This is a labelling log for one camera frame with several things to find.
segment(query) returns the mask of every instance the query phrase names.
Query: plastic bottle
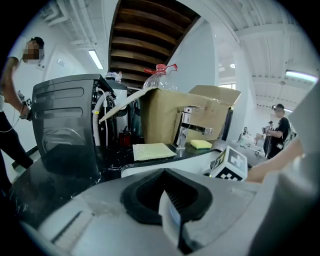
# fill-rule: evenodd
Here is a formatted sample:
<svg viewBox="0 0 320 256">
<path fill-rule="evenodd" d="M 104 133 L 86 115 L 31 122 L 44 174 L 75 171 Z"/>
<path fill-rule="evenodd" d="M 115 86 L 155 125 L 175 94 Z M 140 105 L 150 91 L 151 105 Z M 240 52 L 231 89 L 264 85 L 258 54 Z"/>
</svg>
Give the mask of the plastic bottle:
<svg viewBox="0 0 320 256">
<path fill-rule="evenodd" d="M 178 71 L 178 66 L 176 64 L 166 66 L 165 64 L 156 65 L 156 71 L 151 71 L 150 69 L 144 69 L 144 72 L 152 74 L 143 84 L 143 89 L 148 87 L 155 87 L 160 89 L 165 89 L 169 91 L 177 91 L 178 87 L 172 84 L 170 81 L 169 73 L 166 72 L 166 69 L 169 67 L 173 67 L 174 70 Z"/>
</svg>

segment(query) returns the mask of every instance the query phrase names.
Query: green sponge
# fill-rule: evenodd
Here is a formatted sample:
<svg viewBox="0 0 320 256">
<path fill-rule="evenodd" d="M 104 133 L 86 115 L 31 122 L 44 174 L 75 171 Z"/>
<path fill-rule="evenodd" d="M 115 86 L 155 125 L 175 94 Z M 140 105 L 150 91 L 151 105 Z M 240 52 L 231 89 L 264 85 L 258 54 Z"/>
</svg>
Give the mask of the green sponge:
<svg viewBox="0 0 320 256">
<path fill-rule="evenodd" d="M 210 142 L 200 139 L 192 139 L 190 141 L 190 144 L 194 146 L 197 150 L 211 149 L 212 147 L 212 144 Z"/>
</svg>

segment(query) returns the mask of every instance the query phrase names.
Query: cardboard box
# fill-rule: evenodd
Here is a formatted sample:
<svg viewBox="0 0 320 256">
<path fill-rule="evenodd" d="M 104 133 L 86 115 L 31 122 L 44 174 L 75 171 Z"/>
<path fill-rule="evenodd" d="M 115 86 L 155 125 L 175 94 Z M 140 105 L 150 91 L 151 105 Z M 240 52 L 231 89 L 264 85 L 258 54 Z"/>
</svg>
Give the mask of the cardboard box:
<svg viewBox="0 0 320 256">
<path fill-rule="evenodd" d="M 99 123 L 116 114 L 121 108 L 136 99 L 140 100 L 140 113 L 145 143 L 171 144 L 177 132 L 178 107 L 199 106 L 203 108 L 192 113 L 190 123 L 213 128 L 211 136 L 188 131 L 187 141 L 216 140 L 225 123 L 227 112 L 241 93 L 237 90 L 212 85 L 197 85 L 189 93 L 146 88 L 130 95 L 121 104 L 110 110 Z"/>
</svg>

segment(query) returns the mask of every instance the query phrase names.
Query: wooden staircase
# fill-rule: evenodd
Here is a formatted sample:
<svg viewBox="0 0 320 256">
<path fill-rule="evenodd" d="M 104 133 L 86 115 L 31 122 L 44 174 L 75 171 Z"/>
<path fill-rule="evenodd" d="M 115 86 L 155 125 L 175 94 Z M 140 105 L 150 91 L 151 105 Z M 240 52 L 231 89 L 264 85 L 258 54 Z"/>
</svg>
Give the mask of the wooden staircase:
<svg viewBox="0 0 320 256">
<path fill-rule="evenodd" d="M 199 15 L 175 0 L 119 0 L 109 41 L 109 72 L 141 89 L 157 64 L 167 64 Z"/>
</svg>

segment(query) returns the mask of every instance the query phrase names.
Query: faucet handle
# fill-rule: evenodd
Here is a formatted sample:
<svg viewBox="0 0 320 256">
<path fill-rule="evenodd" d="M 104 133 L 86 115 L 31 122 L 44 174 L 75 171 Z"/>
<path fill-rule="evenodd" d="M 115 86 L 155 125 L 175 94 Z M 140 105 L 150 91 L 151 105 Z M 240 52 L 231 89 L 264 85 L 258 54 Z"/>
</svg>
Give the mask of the faucet handle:
<svg viewBox="0 0 320 256">
<path fill-rule="evenodd" d="M 201 107 L 201 106 L 179 106 L 178 107 L 178 112 L 192 113 L 192 112 L 198 112 L 199 110 L 204 110 L 204 107 Z"/>
</svg>

